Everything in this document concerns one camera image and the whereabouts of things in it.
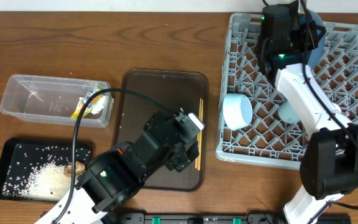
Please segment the light blue small bowl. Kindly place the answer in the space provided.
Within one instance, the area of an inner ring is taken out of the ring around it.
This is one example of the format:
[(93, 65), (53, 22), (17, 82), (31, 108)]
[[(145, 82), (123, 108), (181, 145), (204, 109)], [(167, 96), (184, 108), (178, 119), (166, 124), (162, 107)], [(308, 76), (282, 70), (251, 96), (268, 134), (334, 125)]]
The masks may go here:
[(223, 100), (223, 116), (230, 130), (238, 130), (251, 124), (253, 111), (248, 97), (228, 93)]

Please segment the white tissue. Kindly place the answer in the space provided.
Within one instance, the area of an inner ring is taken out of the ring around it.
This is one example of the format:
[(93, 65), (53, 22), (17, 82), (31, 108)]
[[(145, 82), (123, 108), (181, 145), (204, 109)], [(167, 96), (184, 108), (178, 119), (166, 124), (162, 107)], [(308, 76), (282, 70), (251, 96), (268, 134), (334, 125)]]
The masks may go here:
[(107, 102), (108, 98), (105, 95), (98, 96), (98, 99), (91, 107), (91, 114), (98, 114), (100, 113), (105, 106), (105, 103)]

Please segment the brown food scrap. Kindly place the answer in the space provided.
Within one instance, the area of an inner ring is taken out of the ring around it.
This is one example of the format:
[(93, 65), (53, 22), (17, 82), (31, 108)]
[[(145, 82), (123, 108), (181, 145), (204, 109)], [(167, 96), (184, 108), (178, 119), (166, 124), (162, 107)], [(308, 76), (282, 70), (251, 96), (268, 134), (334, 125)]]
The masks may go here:
[(74, 167), (75, 170), (73, 170), (72, 165), (66, 166), (63, 170), (63, 175), (66, 177), (71, 177), (74, 174), (75, 177), (78, 177), (86, 169), (85, 164), (80, 161), (76, 161)]

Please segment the light blue plastic cup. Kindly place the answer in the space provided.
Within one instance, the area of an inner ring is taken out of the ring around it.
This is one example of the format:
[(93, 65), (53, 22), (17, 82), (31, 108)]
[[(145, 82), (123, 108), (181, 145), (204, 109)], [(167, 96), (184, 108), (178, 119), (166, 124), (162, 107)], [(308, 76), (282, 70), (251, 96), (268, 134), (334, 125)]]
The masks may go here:
[(282, 121), (288, 124), (294, 124), (300, 121), (300, 118), (288, 101), (285, 101), (279, 106), (278, 115)]

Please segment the large blue plate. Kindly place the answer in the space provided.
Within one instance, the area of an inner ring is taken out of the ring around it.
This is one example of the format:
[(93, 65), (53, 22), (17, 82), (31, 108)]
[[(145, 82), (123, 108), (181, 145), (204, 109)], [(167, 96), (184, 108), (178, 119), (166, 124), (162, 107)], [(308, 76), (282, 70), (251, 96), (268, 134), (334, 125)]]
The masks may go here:
[[(316, 25), (323, 26), (323, 20), (320, 18), (320, 16), (316, 12), (309, 10), (309, 13), (311, 15), (312, 20), (315, 21)], [(319, 61), (323, 54), (324, 45), (325, 45), (325, 38), (322, 37), (318, 42), (318, 47), (311, 51), (311, 54), (310, 54), (310, 57), (308, 60), (308, 65), (311, 69), (314, 69), (319, 64)]]

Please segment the pink plastic cup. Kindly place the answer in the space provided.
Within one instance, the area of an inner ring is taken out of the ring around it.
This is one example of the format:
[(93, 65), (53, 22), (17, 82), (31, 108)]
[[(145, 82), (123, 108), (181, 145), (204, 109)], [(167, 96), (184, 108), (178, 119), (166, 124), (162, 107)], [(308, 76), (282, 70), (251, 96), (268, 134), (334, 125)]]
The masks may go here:
[(337, 104), (334, 103), (334, 107), (339, 113), (342, 113), (341, 108)]

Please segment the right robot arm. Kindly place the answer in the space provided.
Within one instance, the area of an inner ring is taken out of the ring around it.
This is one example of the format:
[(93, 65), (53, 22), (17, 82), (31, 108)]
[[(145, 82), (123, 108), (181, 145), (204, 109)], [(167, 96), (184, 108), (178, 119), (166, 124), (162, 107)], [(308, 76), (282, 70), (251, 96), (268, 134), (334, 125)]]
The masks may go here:
[(282, 222), (315, 223), (358, 188), (358, 124), (318, 85), (326, 28), (304, 1), (268, 4), (257, 41), (260, 72), (288, 101), (308, 137), (300, 164), (301, 187), (284, 206)]

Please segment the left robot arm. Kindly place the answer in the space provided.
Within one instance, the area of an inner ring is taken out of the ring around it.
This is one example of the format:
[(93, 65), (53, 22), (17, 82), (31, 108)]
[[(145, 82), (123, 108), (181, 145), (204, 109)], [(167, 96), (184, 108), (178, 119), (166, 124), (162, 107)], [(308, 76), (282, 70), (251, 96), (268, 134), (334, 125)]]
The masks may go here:
[(194, 113), (153, 114), (136, 142), (120, 142), (92, 159), (74, 189), (38, 222), (101, 223), (135, 196), (159, 168), (186, 169), (199, 156), (195, 137), (203, 129)]

